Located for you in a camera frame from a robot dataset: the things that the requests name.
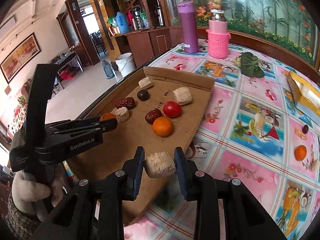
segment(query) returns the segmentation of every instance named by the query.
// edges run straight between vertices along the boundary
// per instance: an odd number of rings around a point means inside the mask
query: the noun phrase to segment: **pink knitted bottle cover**
[[[215,58],[226,58],[228,56],[228,44],[231,39],[230,33],[212,33],[207,30],[209,55]]]

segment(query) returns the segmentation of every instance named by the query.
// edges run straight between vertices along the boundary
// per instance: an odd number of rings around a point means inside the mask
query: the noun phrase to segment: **doorway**
[[[81,16],[88,30],[91,41],[96,49],[99,59],[101,60],[107,54],[105,44],[102,39],[98,22],[93,12],[93,8],[89,0],[77,0],[80,8]]]

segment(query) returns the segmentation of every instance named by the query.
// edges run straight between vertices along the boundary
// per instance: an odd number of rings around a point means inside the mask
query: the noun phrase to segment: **cardboard tray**
[[[150,99],[142,102],[137,98],[137,92],[141,89],[138,82],[145,77],[149,77],[154,86],[148,89]],[[202,121],[211,99],[213,85],[213,78],[194,73],[157,67],[138,70],[86,116],[91,118],[114,113],[115,101],[133,97],[136,107],[129,111],[129,120],[119,123],[114,131],[104,133],[102,145],[68,160],[71,170],[79,179],[104,179],[110,173],[121,169],[126,160],[132,159],[138,146],[144,147],[146,157],[155,152],[166,151],[173,158],[176,147],[182,147],[186,151]],[[172,119],[173,133],[161,138],[153,132],[152,125],[145,121],[145,115],[155,107],[162,111],[165,102],[174,101],[172,91],[182,86],[189,88],[193,102],[182,106],[182,115]],[[123,202],[126,224],[143,214],[166,181],[167,178],[151,179],[143,171],[137,200]]]

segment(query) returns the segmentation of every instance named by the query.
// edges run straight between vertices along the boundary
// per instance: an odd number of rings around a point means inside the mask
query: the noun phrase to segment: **dark brown ball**
[[[303,134],[306,134],[308,131],[309,131],[309,126],[305,125],[305,126],[302,128]]]
[[[145,89],[143,90],[140,90],[138,93],[137,93],[137,97],[141,100],[141,101],[146,101],[149,99],[149,92]]]

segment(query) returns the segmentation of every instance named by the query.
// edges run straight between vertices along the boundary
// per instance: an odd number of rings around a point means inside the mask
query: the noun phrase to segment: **white plastic bucket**
[[[123,77],[136,69],[132,53],[130,52],[116,57],[116,64],[118,65],[119,71]]]

